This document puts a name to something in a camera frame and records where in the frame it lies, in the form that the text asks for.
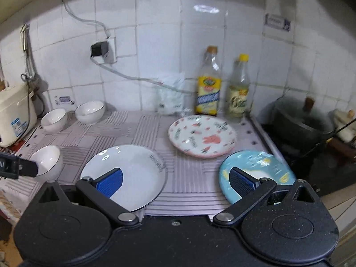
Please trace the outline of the white bowl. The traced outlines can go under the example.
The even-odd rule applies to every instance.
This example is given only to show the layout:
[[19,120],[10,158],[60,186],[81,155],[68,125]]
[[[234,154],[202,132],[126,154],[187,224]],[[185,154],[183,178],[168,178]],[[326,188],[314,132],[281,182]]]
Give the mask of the white bowl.
[[30,161],[36,162],[38,173],[35,180],[45,183],[57,180],[63,168],[63,155],[58,146],[48,145],[36,151]]
[[93,125],[104,116],[106,105],[102,101],[89,101],[76,108],[75,117],[81,123]]
[[65,109],[53,109],[41,119],[41,126],[47,133],[58,133],[64,129],[68,121]]

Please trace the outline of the blue fried egg plate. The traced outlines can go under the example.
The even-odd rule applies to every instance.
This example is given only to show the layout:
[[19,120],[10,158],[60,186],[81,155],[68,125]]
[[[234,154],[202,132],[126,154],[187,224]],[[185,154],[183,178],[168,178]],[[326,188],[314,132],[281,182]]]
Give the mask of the blue fried egg plate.
[[229,203],[234,204],[241,199],[245,187],[233,182],[233,168],[239,168],[255,179],[267,177],[277,184],[292,185],[296,181],[290,168],[281,163],[275,156],[255,150],[243,150],[228,156],[220,165],[218,180],[221,191]]

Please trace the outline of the white plate with text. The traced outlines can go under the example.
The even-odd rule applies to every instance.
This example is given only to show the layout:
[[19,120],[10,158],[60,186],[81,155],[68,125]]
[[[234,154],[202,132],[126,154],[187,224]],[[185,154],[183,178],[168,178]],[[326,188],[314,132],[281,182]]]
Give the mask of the white plate with text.
[[113,146],[99,152],[87,162],[80,177],[95,180],[114,168],[123,172],[123,184],[111,200],[130,212],[149,205],[166,184],[164,161],[151,150],[136,145]]

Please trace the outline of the pink rimmed bunny plate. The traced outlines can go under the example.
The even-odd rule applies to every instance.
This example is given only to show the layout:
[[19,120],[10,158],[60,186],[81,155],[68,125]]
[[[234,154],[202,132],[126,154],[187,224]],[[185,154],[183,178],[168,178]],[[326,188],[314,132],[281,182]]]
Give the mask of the pink rimmed bunny plate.
[[226,121],[206,115],[186,116],[173,122],[168,138],[179,151],[197,158],[223,156],[237,142],[235,130]]

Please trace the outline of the grey striped counter mat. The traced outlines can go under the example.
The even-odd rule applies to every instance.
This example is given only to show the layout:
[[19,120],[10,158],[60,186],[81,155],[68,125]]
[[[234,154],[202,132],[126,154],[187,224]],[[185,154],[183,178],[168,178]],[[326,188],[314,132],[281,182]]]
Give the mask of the grey striped counter mat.
[[86,125],[70,115],[65,129],[57,134],[36,128],[17,154],[30,158],[44,146],[60,147],[64,166],[58,181],[73,184],[85,164],[100,151],[119,145],[144,146],[164,160],[168,178],[162,193],[140,214],[214,216],[229,207],[218,183],[218,170],[224,158],[203,160],[180,152],[167,135],[175,120],[152,113],[114,111],[106,113],[99,123]]

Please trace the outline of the black wok with lid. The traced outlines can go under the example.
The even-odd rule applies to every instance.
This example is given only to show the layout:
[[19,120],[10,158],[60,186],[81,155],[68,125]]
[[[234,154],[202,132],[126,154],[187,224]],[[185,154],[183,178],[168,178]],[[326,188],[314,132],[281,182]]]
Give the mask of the black wok with lid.
[[332,122],[314,104],[312,97],[300,100],[289,96],[273,103],[265,127],[280,150],[296,156],[332,134]]

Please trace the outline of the metal gas valve pipe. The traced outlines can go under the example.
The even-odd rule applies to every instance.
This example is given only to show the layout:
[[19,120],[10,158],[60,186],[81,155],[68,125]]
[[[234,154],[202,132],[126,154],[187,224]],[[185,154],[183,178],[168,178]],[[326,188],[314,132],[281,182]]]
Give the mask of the metal gas valve pipe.
[[30,85],[32,91],[36,92],[40,88],[40,78],[32,57],[30,26],[27,23],[24,23],[20,29],[20,45],[25,59],[25,73],[21,75],[21,79]]

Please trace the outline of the clear vinegar bottle yellow cap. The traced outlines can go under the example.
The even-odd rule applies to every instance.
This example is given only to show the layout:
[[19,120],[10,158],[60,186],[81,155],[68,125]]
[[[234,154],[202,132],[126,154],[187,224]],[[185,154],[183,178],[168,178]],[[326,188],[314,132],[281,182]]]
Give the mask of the clear vinegar bottle yellow cap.
[[241,53],[234,62],[226,92],[226,116],[235,122],[241,122],[247,107],[250,87],[248,72],[249,55]]

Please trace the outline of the yellow label oil bottle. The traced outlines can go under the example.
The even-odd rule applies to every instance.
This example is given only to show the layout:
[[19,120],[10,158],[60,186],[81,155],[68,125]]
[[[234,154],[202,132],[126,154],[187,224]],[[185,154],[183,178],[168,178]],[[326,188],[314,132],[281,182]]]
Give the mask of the yellow label oil bottle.
[[197,79],[196,113],[198,114],[211,116],[218,114],[222,80],[217,54],[217,46],[209,45],[206,48]]

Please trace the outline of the white plastic salt bag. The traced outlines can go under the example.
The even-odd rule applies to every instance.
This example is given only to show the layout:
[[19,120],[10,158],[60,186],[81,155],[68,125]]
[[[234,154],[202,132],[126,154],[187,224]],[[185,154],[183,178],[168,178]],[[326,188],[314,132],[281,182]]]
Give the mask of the white plastic salt bag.
[[160,115],[178,115],[183,112],[185,75],[183,73],[165,74],[158,79],[156,87],[156,109]]

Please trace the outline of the black plug adapter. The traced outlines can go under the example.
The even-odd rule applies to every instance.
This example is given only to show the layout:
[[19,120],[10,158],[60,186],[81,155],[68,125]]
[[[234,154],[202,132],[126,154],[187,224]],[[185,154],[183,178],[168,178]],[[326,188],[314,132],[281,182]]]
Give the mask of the black plug adapter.
[[97,42],[91,45],[91,57],[106,57],[109,53],[108,41]]

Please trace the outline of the white wall socket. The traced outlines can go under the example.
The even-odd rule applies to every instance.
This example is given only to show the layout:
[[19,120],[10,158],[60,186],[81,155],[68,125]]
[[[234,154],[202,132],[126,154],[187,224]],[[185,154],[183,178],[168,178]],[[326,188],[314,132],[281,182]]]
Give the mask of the white wall socket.
[[104,41],[103,61],[106,64],[116,63],[116,37],[110,37]]

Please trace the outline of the blue wall sticker right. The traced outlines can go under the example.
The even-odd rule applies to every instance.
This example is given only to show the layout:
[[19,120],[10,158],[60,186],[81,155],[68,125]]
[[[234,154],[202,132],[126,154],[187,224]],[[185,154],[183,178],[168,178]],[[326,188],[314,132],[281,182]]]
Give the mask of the blue wall sticker right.
[[271,28],[289,32],[291,22],[282,16],[267,13],[265,15],[265,25]]

